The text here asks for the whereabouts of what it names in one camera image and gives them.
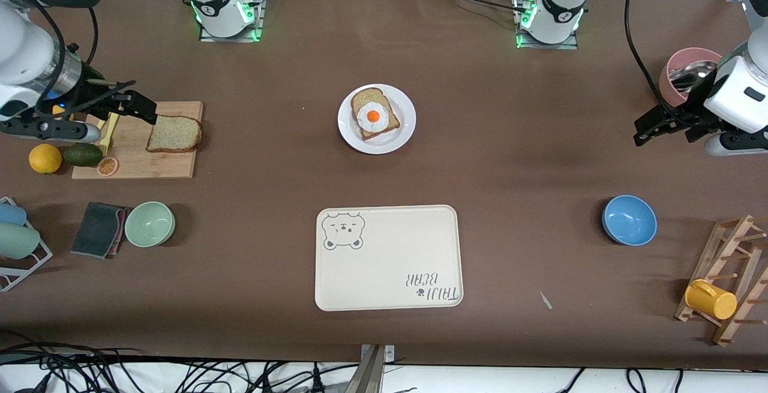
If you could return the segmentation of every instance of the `toast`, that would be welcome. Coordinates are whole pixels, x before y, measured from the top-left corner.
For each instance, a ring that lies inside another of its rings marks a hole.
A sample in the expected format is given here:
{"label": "toast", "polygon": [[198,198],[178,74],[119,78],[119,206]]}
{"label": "toast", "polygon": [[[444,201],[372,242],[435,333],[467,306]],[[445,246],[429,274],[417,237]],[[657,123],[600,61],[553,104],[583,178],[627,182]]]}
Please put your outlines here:
{"label": "toast", "polygon": [[189,117],[157,116],[146,150],[150,153],[189,153],[203,138],[203,126]]}
{"label": "toast", "polygon": [[370,133],[367,130],[363,130],[363,128],[360,128],[360,131],[362,132],[362,139],[363,141],[368,141],[369,139],[372,139],[375,136],[381,135],[382,133],[387,133],[388,131],[396,130],[396,128],[400,127],[400,120],[397,119],[397,116],[395,116],[395,112],[392,111],[392,106],[389,105],[389,100],[387,100],[386,96],[384,96],[384,92],[382,92],[379,89],[365,89],[357,92],[356,95],[352,97],[352,116],[354,117],[355,121],[357,122],[357,113],[360,111],[360,109],[365,106],[365,104],[369,103],[370,101],[375,101],[375,103],[380,103],[389,114],[389,125],[387,125],[387,128],[385,128],[382,131],[379,131],[378,133]]}

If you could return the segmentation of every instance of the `beige tray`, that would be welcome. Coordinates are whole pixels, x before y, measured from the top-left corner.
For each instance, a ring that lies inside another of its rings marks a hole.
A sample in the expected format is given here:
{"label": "beige tray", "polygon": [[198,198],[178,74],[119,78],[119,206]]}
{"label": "beige tray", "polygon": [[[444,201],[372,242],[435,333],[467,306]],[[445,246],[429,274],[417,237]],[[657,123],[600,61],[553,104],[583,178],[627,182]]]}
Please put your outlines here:
{"label": "beige tray", "polygon": [[326,209],[316,229],[315,303],[323,311],[440,308],[464,297],[450,205]]}

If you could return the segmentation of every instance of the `green cup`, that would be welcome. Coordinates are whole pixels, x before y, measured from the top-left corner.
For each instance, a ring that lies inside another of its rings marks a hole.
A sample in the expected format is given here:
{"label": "green cup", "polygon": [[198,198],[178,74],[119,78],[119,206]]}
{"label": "green cup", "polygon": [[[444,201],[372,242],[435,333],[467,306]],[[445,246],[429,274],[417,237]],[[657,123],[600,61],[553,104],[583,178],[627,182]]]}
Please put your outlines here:
{"label": "green cup", "polygon": [[17,224],[0,223],[0,256],[22,259],[40,244],[40,233]]}

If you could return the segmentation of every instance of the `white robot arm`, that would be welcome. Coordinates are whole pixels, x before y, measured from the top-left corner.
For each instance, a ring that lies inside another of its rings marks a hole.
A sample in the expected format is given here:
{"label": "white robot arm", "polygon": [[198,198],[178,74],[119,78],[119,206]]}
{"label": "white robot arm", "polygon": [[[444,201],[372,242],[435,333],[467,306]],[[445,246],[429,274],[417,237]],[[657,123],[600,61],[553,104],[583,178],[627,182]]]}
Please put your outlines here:
{"label": "white robot arm", "polygon": [[587,0],[534,0],[532,13],[521,27],[542,43],[561,43],[578,29]]}
{"label": "white robot arm", "polygon": [[[768,0],[749,0],[768,17]],[[705,142],[710,155],[768,152],[768,22],[699,81],[688,100],[676,108],[660,104],[634,123],[635,144],[686,130],[688,142],[714,134]]]}
{"label": "white robot arm", "polygon": [[[238,35],[253,23],[253,0],[191,0],[201,26],[214,37]],[[52,116],[54,105],[65,115],[90,112],[107,119],[110,112],[154,124],[155,104],[139,93],[120,90],[96,70],[65,49],[57,32],[49,33],[29,21],[27,12],[41,7],[93,7],[99,0],[0,0],[0,131],[14,136],[60,141],[93,142],[100,131],[93,125]]]}

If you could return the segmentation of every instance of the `pink cup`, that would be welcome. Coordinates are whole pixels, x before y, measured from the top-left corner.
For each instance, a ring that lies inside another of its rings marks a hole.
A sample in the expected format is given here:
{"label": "pink cup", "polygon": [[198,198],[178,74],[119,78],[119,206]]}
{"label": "pink cup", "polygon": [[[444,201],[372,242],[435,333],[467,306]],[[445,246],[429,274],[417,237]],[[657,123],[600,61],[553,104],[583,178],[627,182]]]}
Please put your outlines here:
{"label": "pink cup", "polygon": [[670,81],[669,74],[693,62],[700,62],[701,60],[719,62],[721,59],[720,54],[704,48],[685,48],[675,52],[667,61],[667,64],[664,65],[664,70],[661,71],[659,76],[659,92],[661,92],[661,97],[672,106],[682,105],[688,99],[688,95],[683,95],[675,90],[675,87],[672,86],[672,81]]}

